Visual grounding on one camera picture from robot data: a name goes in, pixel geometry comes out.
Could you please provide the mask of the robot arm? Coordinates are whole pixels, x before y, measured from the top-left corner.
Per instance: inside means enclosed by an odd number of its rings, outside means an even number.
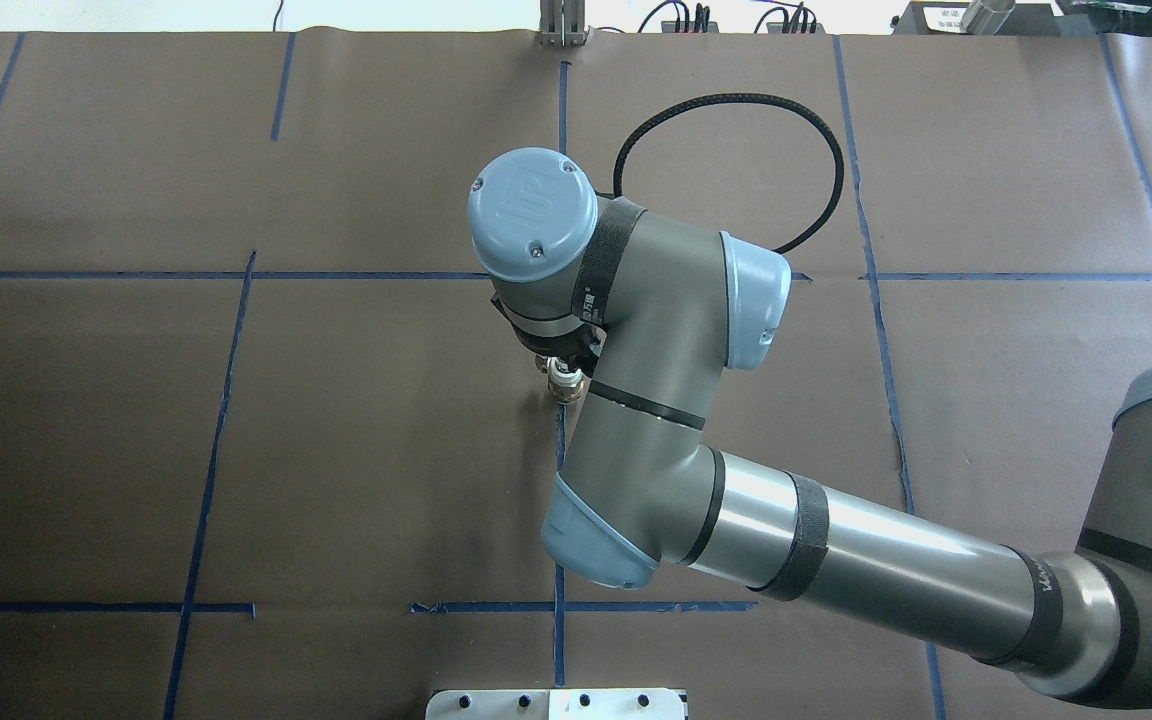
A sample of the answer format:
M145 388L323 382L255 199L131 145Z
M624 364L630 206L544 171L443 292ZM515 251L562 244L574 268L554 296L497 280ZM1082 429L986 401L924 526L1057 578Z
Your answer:
M1126 389L1079 537L1025 553L704 444L721 374L758 367L783 255L602 199L561 152L505 152L467 197L518 341L591 379L541 541L589 582L664 562L964 653L1071 705L1152 708L1152 367Z

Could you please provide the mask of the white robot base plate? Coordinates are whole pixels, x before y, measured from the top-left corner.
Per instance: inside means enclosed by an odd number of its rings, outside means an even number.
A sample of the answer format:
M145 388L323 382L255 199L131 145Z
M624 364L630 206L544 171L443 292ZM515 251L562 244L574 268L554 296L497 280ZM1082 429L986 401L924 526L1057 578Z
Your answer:
M454 689L425 719L689 719L685 691L667 687Z

